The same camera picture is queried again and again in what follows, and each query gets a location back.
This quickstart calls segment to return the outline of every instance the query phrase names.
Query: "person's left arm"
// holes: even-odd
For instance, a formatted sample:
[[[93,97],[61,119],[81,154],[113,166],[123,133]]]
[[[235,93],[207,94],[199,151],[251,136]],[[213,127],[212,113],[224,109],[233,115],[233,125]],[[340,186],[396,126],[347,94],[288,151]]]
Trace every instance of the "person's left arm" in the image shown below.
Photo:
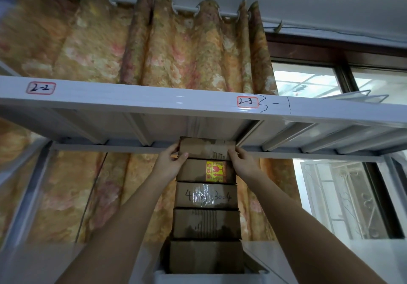
[[[56,284],[128,283],[154,207],[188,154],[171,154],[178,143],[160,153],[151,174],[86,245]]]

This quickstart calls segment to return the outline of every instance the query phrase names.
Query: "person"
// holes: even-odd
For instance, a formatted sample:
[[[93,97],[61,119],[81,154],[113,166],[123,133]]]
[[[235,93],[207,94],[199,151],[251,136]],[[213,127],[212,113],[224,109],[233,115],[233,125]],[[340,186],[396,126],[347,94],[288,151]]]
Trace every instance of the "person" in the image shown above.
[[[128,283],[154,207],[188,154],[160,153],[151,174],[79,253],[57,284]],[[299,284],[385,282],[262,172],[242,148],[229,150],[237,175],[256,194]]]

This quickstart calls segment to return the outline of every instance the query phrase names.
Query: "brown box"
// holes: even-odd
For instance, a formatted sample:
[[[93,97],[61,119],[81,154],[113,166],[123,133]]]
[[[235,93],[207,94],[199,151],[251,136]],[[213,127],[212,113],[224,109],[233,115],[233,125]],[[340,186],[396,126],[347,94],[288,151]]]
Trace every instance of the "brown box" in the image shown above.
[[[240,239],[240,212],[174,209],[172,236],[190,239]]]
[[[171,241],[171,273],[243,273],[240,241]]]
[[[228,140],[181,137],[180,154],[189,153],[189,158],[206,160],[230,160],[228,149],[235,149],[236,143]]]
[[[175,207],[237,209],[237,186],[177,182]]]
[[[182,165],[177,181],[236,183],[236,172],[230,161],[187,159]]]

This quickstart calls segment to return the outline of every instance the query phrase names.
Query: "metal shelf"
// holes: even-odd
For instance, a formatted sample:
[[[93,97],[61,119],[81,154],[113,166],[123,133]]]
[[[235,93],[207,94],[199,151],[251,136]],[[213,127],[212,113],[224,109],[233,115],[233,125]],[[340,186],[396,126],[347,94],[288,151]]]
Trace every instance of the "metal shelf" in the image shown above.
[[[330,98],[0,76],[0,117],[58,150],[158,153],[180,136],[236,140],[262,158],[380,162],[407,143],[407,106]]]

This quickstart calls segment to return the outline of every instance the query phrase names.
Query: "hand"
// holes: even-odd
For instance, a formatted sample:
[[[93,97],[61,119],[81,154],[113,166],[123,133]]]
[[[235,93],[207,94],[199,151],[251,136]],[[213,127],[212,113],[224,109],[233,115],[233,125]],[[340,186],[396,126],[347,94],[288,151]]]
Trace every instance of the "hand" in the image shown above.
[[[188,158],[188,153],[178,156],[178,159],[171,157],[171,154],[178,150],[179,143],[180,142],[176,142],[161,152],[151,171],[151,175],[154,176],[155,179],[162,180],[165,184],[168,184],[176,177],[182,164],[184,164]]]
[[[264,174],[254,158],[243,148],[236,147],[236,150],[229,149],[228,152],[237,175],[249,186]]]

